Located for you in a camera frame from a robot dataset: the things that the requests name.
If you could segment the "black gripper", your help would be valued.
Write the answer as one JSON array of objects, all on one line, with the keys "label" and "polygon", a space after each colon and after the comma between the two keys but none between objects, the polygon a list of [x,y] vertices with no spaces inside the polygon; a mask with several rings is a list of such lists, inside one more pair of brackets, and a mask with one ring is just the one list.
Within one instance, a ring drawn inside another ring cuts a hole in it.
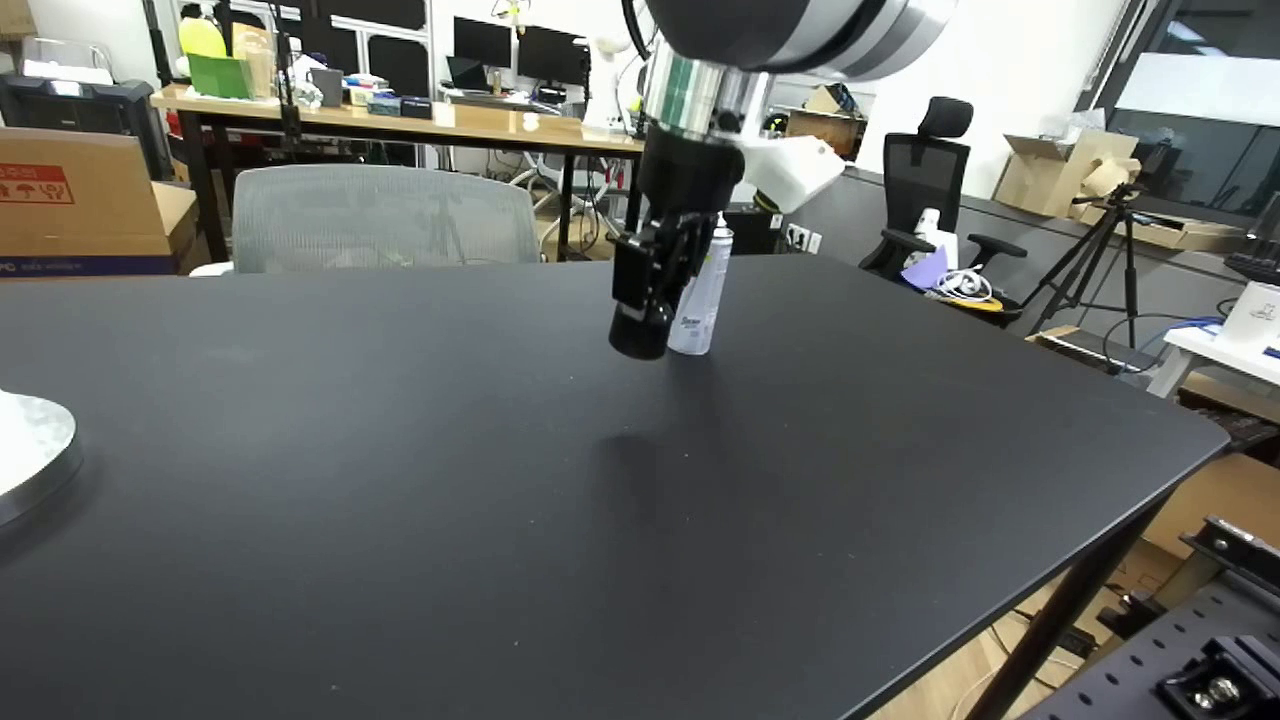
[{"label": "black gripper", "polygon": [[743,152],[728,139],[689,139],[660,123],[646,133],[639,197],[648,226],[615,245],[612,299],[646,311],[657,306],[660,269],[689,261],[675,320],[699,323],[703,261],[714,252],[718,218],[728,207],[743,178]]}]

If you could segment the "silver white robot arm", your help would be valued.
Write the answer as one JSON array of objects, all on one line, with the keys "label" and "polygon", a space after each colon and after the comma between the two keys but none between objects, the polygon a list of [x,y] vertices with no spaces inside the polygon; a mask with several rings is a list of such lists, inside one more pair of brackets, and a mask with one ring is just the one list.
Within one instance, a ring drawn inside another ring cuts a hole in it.
[{"label": "silver white robot arm", "polygon": [[824,191],[824,139],[769,135],[775,75],[883,82],[915,65],[960,0],[622,0],[646,60],[636,218],[612,258],[612,345],[628,358],[714,345],[732,261],[732,191],[774,213]]}]

